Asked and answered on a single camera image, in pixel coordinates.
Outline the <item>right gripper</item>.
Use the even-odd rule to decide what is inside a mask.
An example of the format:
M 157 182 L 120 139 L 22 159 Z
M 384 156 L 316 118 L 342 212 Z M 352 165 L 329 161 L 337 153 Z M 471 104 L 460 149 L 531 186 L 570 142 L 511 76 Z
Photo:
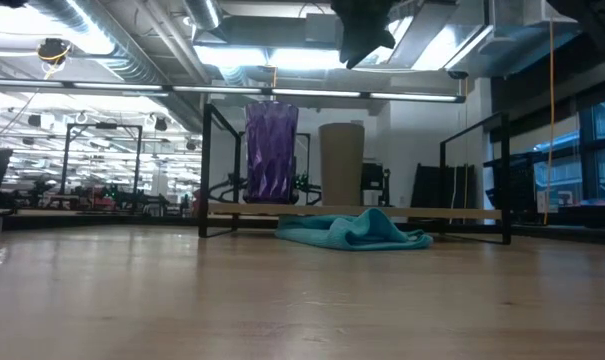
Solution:
M 339 61 L 352 69 L 379 45 L 393 49 L 393 34 L 384 30 L 389 23 L 389 13 L 398 0 L 331 0 L 331 9 L 340 18 L 343 39 Z M 378 35 L 371 29 L 382 29 Z

